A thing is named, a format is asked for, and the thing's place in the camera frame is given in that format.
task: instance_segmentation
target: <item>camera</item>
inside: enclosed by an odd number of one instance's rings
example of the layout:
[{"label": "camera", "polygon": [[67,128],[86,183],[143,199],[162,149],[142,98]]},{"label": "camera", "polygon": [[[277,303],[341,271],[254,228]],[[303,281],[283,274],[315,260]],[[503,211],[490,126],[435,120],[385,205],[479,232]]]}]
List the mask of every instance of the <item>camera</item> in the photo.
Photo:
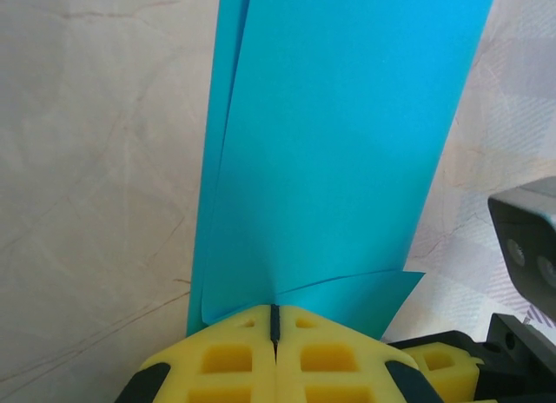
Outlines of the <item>camera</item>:
[{"label": "camera", "polygon": [[556,320],[556,176],[492,195],[488,209],[513,285]]}]

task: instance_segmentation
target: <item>plaid fabric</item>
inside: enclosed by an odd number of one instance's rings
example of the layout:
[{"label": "plaid fabric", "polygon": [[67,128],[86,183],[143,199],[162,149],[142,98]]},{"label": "plaid fabric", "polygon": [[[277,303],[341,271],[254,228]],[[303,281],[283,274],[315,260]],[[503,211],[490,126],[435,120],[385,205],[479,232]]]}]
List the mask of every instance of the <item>plaid fabric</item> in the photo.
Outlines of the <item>plaid fabric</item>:
[{"label": "plaid fabric", "polygon": [[556,340],[515,290],[487,209],[495,192],[556,175],[556,0],[495,0],[406,269],[427,273],[387,332],[459,329],[484,338],[492,312]]}]

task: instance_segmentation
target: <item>white backdrop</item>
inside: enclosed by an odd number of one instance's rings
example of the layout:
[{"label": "white backdrop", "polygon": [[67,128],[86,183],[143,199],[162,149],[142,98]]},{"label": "white backdrop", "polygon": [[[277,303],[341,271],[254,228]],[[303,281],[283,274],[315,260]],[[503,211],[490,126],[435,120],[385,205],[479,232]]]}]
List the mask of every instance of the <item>white backdrop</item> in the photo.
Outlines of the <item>white backdrop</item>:
[{"label": "white backdrop", "polygon": [[[217,4],[0,0],[0,402],[111,401],[183,336]],[[556,0],[496,0],[389,339],[538,316],[487,196],[556,175],[555,78]]]}]

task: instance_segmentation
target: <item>square hole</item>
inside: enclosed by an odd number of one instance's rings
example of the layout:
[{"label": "square hole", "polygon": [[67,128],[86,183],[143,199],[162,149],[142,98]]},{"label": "square hole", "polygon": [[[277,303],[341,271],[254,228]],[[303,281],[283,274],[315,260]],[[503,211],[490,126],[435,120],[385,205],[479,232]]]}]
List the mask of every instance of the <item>square hole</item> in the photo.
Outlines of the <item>square hole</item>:
[{"label": "square hole", "polygon": [[301,350],[301,370],[358,371],[354,351],[342,344],[307,345]]},{"label": "square hole", "polygon": [[373,403],[366,387],[307,386],[307,403]]},{"label": "square hole", "polygon": [[215,345],[202,359],[202,373],[241,373],[253,370],[253,356],[247,345]]},{"label": "square hole", "polygon": [[189,403],[250,403],[251,390],[247,387],[230,389],[191,390]]},{"label": "square hole", "polygon": [[424,358],[430,371],[441,370],[454,365],[452,357],[440,351],[425,353]]}]

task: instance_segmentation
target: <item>paper sheet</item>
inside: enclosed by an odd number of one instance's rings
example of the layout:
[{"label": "paper sheet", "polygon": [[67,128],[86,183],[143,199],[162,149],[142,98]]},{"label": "paper sheet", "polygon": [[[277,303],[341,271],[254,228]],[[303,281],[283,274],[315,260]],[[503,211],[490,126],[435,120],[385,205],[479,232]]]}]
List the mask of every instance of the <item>paper sheet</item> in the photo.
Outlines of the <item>paper sheet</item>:
[{"label": "paper sheet", "polygon": [[189,300],[188,333],[202,329],[202,285],[205,262],[210,249],[210,224],[215,202],[216,183],[220,171],[229,102],[234,87],[235,69],[242,44],[243,26],[249,0],[220,0],[218,30],[215,39],[210,98],[208,103],[207,131],[202,158],[201,193],[197,212],[195,255]]},{"label": "paper sheet", "polygon": [[380,339],[422,275],[402,271],[356,275],[278,294],[272,302],[281,306],[303,307]]},{"label": "paper sheet", "polygon": [[402,268],[491,1],[250,0],[204,320]]}]

